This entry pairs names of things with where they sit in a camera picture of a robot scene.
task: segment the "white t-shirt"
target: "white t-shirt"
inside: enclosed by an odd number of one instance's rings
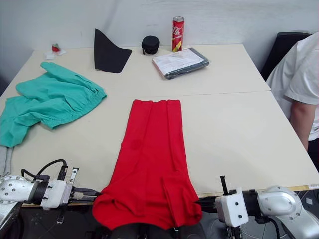
[[[319,138],[319,32],[297,42],[278,63],[267,84],[286,117],[293,100],[317,105],[309,141]]]

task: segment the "red cloth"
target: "red cloth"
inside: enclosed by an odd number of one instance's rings
[[[110,184],[93,216],[113,230],[129,223],[163,229],[194,225],[202,217],[190,182],[179,100],[134,100]]]

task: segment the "black chair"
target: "black chair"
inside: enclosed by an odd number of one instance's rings
[[[303,32],[279,32],[266,63],[260,72],[264,80],[267,80],[275,66],[277,66],[297,41],[303,40],[310,35],[309,33]]]

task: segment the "sleeve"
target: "sleeve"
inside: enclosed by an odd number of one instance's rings
[[[318,53],[314,50],[303,59],[285,91],[286,96],[306,104],[319,103]]]

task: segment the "floor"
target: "floor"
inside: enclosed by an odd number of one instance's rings
[[[305,209],[319,217],[319,190],[298,192]],[[55,223],[60,211],[44,211],[42,209],[23,208],[21,215],[24,222],[23,239],[95,239],[100,234],[107,234],[107,230],[101,227],[91,214],[91,207],[75,207],[73,211],[67,211],[64,223]],[[290,237],[284,232],[279,220],[282,239]],[[207,239],[227,238],[225,225],[221,223],[216,213],[204,213],[201,221]],[[244,239],[275,239],[275,227],[272,223],[259,225],[250,217],[250,221],[242,227]]]

